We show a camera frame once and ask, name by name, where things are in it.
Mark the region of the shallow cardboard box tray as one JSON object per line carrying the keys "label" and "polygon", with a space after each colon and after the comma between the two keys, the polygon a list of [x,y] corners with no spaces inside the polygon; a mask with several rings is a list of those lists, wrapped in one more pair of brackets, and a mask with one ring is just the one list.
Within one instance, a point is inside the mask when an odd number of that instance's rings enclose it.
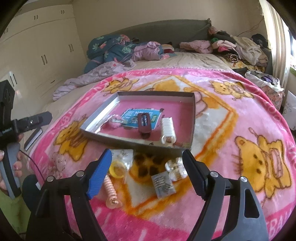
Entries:
{"label": "shallow cardboard box tray", "polygon": [[177,157],[191,148],[195,113],[190,92],[117,92],[80,129],[108,146]]}

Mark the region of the pink folded garment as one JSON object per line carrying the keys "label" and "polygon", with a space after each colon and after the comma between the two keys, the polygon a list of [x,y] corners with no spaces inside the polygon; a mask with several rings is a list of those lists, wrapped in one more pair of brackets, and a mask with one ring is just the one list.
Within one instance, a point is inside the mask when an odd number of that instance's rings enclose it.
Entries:
{"label": "pink folded garment", "polygon": [[181,42],[181,49],[195,51],[201,54],[211,54],[213,52],[212,45],[208,40],[194,40],[192,42]]}

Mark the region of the earring card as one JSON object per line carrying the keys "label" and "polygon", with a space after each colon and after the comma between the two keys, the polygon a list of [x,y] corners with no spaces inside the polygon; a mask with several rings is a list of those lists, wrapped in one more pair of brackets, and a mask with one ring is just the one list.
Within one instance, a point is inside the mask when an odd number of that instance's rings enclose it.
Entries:
{"label": "earring card", "polygon": [[133,164],[133,149],[111,149],[112,153],[112,164],[119,167],[125,166],[127,170],[132,167]]}

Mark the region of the grey upholstered headboard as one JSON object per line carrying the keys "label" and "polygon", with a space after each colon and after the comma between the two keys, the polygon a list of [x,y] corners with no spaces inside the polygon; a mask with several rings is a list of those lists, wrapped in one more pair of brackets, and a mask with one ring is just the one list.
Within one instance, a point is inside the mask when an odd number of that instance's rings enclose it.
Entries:
{"label": "grey upholstered headboard", "polygon": [[112,32],[123,34],[130,39],[139,39],[141,43],[156,41],[160,44],[172,43],[177,48],[181,42],[207,40],[211,20],[164,20],[139,24]]}

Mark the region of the dark brown hair clip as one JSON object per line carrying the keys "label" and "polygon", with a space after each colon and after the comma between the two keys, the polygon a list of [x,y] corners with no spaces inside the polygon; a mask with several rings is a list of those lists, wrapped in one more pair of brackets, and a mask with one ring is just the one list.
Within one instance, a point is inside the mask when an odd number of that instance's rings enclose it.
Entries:
{"label": "dark brown hair clip", "polygon": [[149,113],[139,113],[137,115],[138,131],[142,136],[149,136],[152,132],[151,118]]}

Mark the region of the lilac crumpled blanket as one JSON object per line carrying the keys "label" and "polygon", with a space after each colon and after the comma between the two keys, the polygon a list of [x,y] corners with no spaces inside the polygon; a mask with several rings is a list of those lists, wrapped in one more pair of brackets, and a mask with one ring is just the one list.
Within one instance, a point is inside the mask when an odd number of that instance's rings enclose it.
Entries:
{"label": "lilac crumpled blanket", "polygon": [[133,68],[135,68],[135,66],[136,63],[132,60],[128,60],[125,63],[117,63],[114,61],[103,63],[95,67],[88,73],[85,73],[76,78],[70,78],[66,80],[63,85],[61,85],[54,91],[53,101],[59,100],[61,97],[70,93],[74,89],[102,81],[118,73],[132,70]]}

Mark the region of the white plastic bag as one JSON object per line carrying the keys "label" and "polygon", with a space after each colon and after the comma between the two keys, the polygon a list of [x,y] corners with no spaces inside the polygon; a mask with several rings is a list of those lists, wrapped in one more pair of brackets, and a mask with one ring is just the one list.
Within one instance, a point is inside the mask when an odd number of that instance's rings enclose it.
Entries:
{"label": "white plastic bag", "polygon": [[283,117],[289,128],[295,131],[296,127],[296,97],[290,91],[287,92],[287,98],[283,108]]}

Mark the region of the dark floral quilt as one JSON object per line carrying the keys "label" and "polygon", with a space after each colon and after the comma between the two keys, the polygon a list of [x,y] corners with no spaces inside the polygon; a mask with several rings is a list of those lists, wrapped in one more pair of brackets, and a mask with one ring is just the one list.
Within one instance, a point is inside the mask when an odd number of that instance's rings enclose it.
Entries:
{"label": "dark floral quilt", "polygon": [[126,35],[103,35],[94,38],[86,51],[89,62],[84,73],[107,62],[125,63],[132,58],[135,47],[136,44]]}

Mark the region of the pearl white claw clip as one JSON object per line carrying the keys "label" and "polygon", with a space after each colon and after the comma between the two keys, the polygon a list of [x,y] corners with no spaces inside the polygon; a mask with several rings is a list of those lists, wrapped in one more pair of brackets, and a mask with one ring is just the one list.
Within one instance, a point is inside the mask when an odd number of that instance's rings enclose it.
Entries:
{"label": "pearl white claw clip", "polygon": [[188,176],[181,157],[168,160],[165,164],[165,169],[173,182],[185,179]]}

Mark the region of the cream white comb clip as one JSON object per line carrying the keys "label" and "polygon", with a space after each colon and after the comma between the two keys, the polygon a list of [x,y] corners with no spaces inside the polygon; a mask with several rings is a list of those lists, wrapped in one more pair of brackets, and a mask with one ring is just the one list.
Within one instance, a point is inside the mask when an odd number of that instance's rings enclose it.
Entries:
{"label": "cream white comb clip", "polygon": [[177,140],[172,118],[161,119],[161,138],[160,141],[165,146],[173,146]]}

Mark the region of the cream built-in wardrobe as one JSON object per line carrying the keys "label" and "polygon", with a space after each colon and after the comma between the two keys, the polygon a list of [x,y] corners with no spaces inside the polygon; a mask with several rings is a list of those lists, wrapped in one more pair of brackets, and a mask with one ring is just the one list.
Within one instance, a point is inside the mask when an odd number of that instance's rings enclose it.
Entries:
{"label": "cream built-in wardrobe", "polygon": [[85,65],[71,4],[15,16],[1,36],[1,80],[15,90],[11,117],[36,114],[67,79],[81,75]]}

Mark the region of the cream window curtain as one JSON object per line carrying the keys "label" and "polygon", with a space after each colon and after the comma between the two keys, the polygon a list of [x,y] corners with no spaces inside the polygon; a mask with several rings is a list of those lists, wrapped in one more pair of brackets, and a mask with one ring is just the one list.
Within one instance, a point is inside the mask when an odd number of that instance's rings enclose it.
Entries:
{"label": "cream window curtain", "polygon": [[268,44],[273,58],[273,76],[286,88],[290,72],[290,35],[278,12],[265,0],[259,1],[265,21]]}

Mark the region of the pile of mixed clothes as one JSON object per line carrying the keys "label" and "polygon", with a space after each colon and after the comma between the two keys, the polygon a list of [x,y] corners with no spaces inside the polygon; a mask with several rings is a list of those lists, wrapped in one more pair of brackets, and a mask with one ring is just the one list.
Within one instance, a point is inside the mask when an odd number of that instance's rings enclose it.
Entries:
{"label": "pile of mixed clothes", "polygon": [[273,75],[273,58],[268,42],[261,34],[251,38],[229,35],[211,26],[208,29],[213,54],[220,56],[227,64],[242,75],[246,71],[260,71],[260,79],[276,86],[280,80]]}

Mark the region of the clear plastic bag of hairpins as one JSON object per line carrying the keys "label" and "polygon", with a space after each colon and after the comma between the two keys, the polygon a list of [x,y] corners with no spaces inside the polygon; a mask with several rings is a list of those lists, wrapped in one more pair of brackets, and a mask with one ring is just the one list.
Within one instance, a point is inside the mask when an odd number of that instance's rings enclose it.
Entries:
{"label": "clear plastic bag of hairpins", "polygon": [[167,171],[151,176],[152,183],[158,199],[171,196],[176,193],[175,187]]}

